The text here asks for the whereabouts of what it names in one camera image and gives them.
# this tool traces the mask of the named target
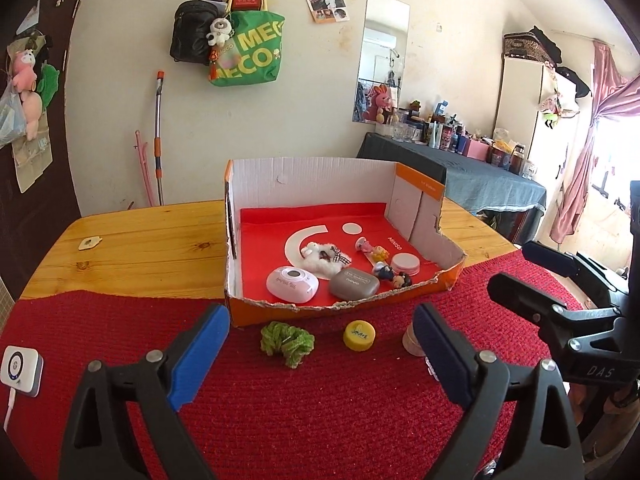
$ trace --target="cardboard box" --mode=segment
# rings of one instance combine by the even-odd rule
[[[481,140],[469,139],[469,142],[465,145],[465,150],[462,152],[464,156],[469,158],[475,158],[477,160],[486,160],[486,156],[489,153],[490,146],[486,142]]]
[[[450,290],[462,271],[466,254],[440,233],[443,198],[442,184],[403,164],[386,160],[328,157],[230,160],[225,172],[228,235],[225,295],[233,325],[271,320],[291,322]],[[424,258],[443,270],[428,282],[366,300],[337,300],[326,306],[295,306],[243,297],[242,209],[350,203],[385,203],[386,220]]]

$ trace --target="white device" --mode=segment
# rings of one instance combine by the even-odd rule
[[[40,391],[43,364],[42,356],[36,349],[8,346],[2,357],[0,382],[29,397],[35,397]]]
[[[267,290],[287,303],[306,303],[318,291],[318,279],[304,269],[278,267],[267,277]]]

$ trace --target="photo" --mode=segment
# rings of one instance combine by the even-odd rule
[[[325,15],[322,23],[335,22],[335,21],[347,21],[349,19],[349,15],[346,12],[346,4],[344,0],[306,0],[309,10],[311,11],[311,15],[314,17],[316,23],[319,21],[318,19],[318,10],[330,10],[330,15]],[[338,14],[338,16],[334,17],[334,9],[340,9],[342,12]]]
[[[349,19],[347,9],[335,9],[334,16],[336,22],[346,22]]]

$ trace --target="pink plush toy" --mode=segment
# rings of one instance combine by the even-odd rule
[[[27,140],[33,140],[38,136],[38,122],[42,115],[42,99],[36,92],[27,90],[20,92],[22,110],[27,119]]]
[[[13,83],[17,92],[35,90],[37,79],[36,73],[33,71],[35,64],[33,50],[21,50],[15,55]]]
[[[376,121],[381,124],[385,123],[387,115],[391,114],[393,105],[388,86],[379,85],[372,87],[369,91],[369,97],[371,98],[371,104],[362,116],[367,121]]]

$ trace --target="blue gripper pad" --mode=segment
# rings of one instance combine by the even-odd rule
[[[578,264],[572,256],[546,247],[538,242],[527,242],[522,246],[522,256],[528,262],[570,278],[578,273]]]
[[[175,412],[195,398],[229,334],[229,323],[229,311],[217,306],[174,366],[167,399]]]
[[[478,370],[471,344],[447,326],[432,304],[421,304],[414,310],[414,333],[449,400],[467,410],[475,398],[472,384]]]

